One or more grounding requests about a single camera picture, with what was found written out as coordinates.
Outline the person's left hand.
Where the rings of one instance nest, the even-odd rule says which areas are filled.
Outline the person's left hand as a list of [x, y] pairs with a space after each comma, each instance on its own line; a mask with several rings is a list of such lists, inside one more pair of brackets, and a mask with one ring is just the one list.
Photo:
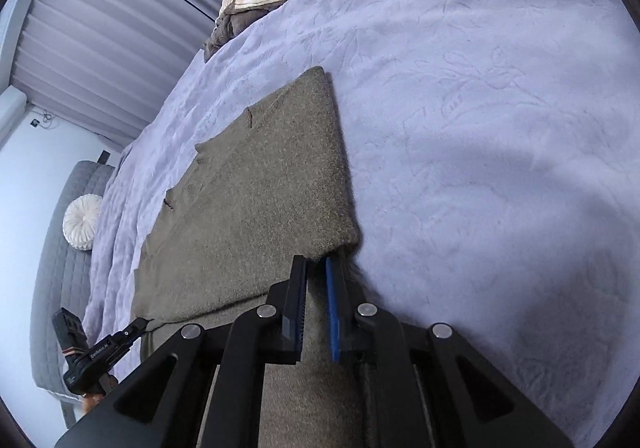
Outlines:
[[97, 405], [103, 402], [104, 398], [105, 396], [100, 393], [96, 393], [96, 394], [87, 393], [84, 396], [82, 396], [82, 413], [83, 414], [89, 413], [91, 410], [96, 408]]

